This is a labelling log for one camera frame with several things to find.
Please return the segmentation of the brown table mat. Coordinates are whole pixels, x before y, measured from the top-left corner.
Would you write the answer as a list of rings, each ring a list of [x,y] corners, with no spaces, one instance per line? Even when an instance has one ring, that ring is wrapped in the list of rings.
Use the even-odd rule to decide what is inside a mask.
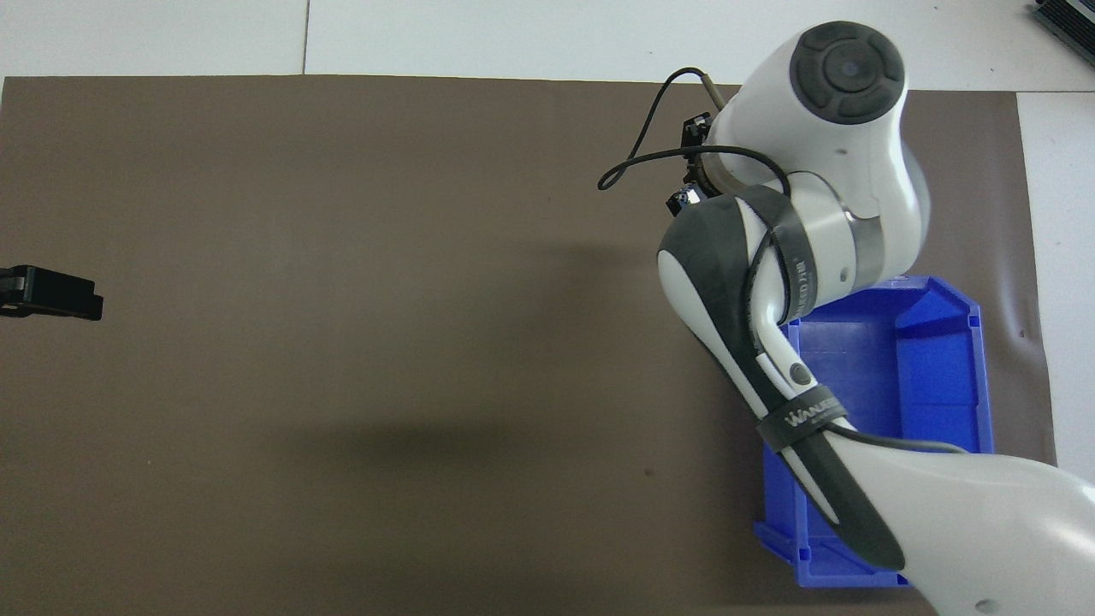
[[[662,295],[657,83],[7,78],[0,616],[934,616],[803,589]]]

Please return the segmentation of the blue plastic storage bin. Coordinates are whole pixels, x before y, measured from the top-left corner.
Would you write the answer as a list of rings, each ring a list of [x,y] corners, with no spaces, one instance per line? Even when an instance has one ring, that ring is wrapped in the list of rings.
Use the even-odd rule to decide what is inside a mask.
[[[784,335],[858,430],[993,452],[980,309],[943,278],[894,278],[814,309]],[[849,549],[770,449],[763,470],[754,534],[798,585],[909,585]]]

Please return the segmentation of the grey ribbed device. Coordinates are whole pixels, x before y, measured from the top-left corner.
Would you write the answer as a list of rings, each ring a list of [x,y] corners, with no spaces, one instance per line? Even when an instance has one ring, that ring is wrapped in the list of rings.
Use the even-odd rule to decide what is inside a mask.
[[[1095,0],[1035,0],[1033,15],[1072,50],[1095,62]]]

